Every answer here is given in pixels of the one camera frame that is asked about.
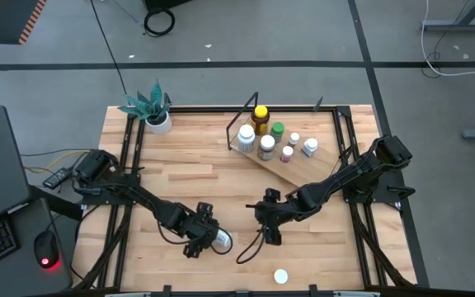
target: concrete floor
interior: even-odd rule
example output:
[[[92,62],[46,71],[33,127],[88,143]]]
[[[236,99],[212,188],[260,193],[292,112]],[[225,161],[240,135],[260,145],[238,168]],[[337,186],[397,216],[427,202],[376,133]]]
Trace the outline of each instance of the concrete floor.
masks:
[[[350,9],[341,0],[195,0],[173,9],[176,28],[160,39],[143,35],[111,0],[95,2],[119,62],[362,60]],[[142,20],[140,0],[117,2]],[[463,3],[432,0],[430,18],[454,19]],[[424,1],[356,4],[373,61],[422,61]],[[156,26],[166,21],[152,20]],[[427,46],[438,38],[429,34]],[[440,52],[445,61],[463,61],[464,54],[475,60],[475,34],[448,34]],[[110,62],[89,0],[49,0],[26,45],[0,45],[0,64]],[[363,68],[121,72],[128,93],[147,91],[158,78],[176,104],[240,104],[254,91],[272,104],[314,103],[320,96],[324,104],[374,103]],[[404,176],[417,189],[411,204],[430,285],[475,290],[475,143],[460,138],[462,129],[475,128],[475,76],[429,79],[418,68],[380,68],[376,75],[392,132],[414,155]],[[95,148],[106,107],[123,104],[122,94],[115,70],[0,72],[0,104],[8,108],[23,153]],[[39,184],[45,177],[29,178]],[[78,199],[69,189],[62,195]]]

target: wooden shelf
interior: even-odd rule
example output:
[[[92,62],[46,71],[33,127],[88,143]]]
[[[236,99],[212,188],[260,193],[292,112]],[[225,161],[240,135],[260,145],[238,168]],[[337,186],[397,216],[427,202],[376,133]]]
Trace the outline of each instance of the wooden shelf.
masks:
[[[271,126],[276,121],[276,115],[272,114],[270,116],[269,129],[267,129],[267,131],[270,132]],[[247,120],[247,124],[250,125],[251,123],[252,120]],[[307,155],[302,152],[303,143],[307,139],[304,139],[301,136],[298,144],[294,147],[294,153],[290,161],[288,163],[281,162],[281,151],[289,142],[291,133],[293,133],[293,131],[290,130],[290,126],[286,126],[281,141],[275,146],[274,157],[269,161],[263,161],[258,157],[257,152],[261,136],[256,136],[256,139],[254,139],[254,149],[250,153],[244,153],[239,150],[239,140],[236,136],[234,136],[230,142],[230,147],[295,186],[302,186],[310,182],[321,182],[329,177],[338,161],[338,155],[329,153],[325,149],[320,148],[320,143],[318,143],[318,149],[314,155],[311,158],[307,157]]]

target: white cap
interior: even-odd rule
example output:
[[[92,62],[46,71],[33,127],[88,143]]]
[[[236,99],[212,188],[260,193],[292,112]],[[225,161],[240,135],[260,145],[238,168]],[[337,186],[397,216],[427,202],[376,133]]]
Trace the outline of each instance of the white cap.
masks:
[[[315,149],[315,148],[318,146],[318,140],[317,140],[317,139],[314,139],[314,138],[307,139],[307,141],[305,141],[305,145],[306,145],[309,149]]]
[[[243,125],[239,128],[239,135],[244,139],[249,139],[254,135],[254,128],[251,125]]]
[[[288,279],[289,275],[287,274],[287,271],[283,269],[278,269],[274,272],[274,280],[276,281],[276,283],[283,285],[287,282]]]
[[[286,157],[292,156],[293,152],[294,150],[290,146],[285,146],[284,149],[281,151],[281,153]]]
[[[300,134],[296,132],[293,132],[290,134],[290,141],[298,142],[299,139],[300,139]]]
[[[263,149],[271,149],[272,147],[274,147],[274,144],[275,144],[274,137],[270,135],[265,135],[261,137],[261,147]]]

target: white cable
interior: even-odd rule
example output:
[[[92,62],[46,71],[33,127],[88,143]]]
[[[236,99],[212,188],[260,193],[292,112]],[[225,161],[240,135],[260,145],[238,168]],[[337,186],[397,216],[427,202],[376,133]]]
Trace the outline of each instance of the white cable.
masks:
[[[422,55],[425,58],[425,61],[428,64],[428,66],[432,69],[433,72],[439,74],[440,76],[454,77],[454,76],[475,74],[475,71],[467,72],[467,73],[441,73],[441,72],[435,70],[434,66],[432,66],[430,61],[428,61],[428,58],[426,57],[426,52],[425,52],[425,22],[426,22],[426,19],[428,19],[428,11],[429,10],[430,10],[430,0],[426,0],[426,14],[425,14],[425,19],[422,22],[422,28],[421,28],[421,49],[422,49]]]

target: wooden table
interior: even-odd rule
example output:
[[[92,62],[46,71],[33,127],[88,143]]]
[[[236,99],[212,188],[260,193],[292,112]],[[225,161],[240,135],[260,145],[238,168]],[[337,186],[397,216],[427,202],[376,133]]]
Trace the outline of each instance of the wooden table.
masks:
[[[379,137],[373,109],[370,105],[351,106],[351,112],[360,152],[364,152]],[[149,210],[136,205],[129,228],[122,290],[162,291],[164,285],[171,285],[174,291],[308,290],[310,284],[316,284],[319,290],[362,289],[349,207],[340,193],[313,217],[282,225],[282,246],[264,245],[252,261],[236,264],[236,257],[254,239],[259,227],[253,210],[245,208],[245,204],[261,200],[267,187],[279,189],[282,194],[295,187],[240,153],[227,150],[225,127],[233,116],[235,113],[223,112],[172,114],[170,134],[155,135],[146,129],[140,161],[145,167],[141,185],[156,196],[180,201],[193,210],[200,201],[214,205],[214,217],[233,236],[233,250],[220,256],[209,249],[198,259],[187,259],[182,246],[162,240]],[[304,139],[316,137],[321,148],[338,156],[331,114],[273,113],[271,119],[283,121]],[[108,108],[101,149],[120,156],[125,122],[124,113],[114,106]],[[73,259],[74,269],[82,275],[102,251],[109,208],[99,207],[82,222]],[[387,205],[374,205],[373,213],[381,248],[403,276],[415,282],[399,213]],[[368,248],[366,251],[375,283],[373,257]],[[114,254],[107,284],[112,284],[115,261]],[[289,273],[284,285],[274,282],[274,271],[279,268]]]

